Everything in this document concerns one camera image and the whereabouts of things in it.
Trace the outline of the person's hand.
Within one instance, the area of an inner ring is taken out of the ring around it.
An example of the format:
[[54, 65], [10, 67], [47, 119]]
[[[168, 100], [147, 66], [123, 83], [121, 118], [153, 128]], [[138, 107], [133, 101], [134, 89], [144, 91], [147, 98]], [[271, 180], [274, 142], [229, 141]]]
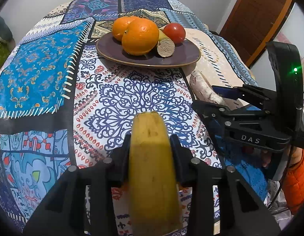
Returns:
[[288, 167], [294, 166], [302, 159], [303, 150], [299, 147], [294, 147], [290, 150], [291, 146], [288, 146], [283, 152], [275, 153], [266, 150], [261, 151], [262, 167], [267, 167], [271, 163], [271, 159], [281, 160], [283, 157], [291, 157], [288, 162]]

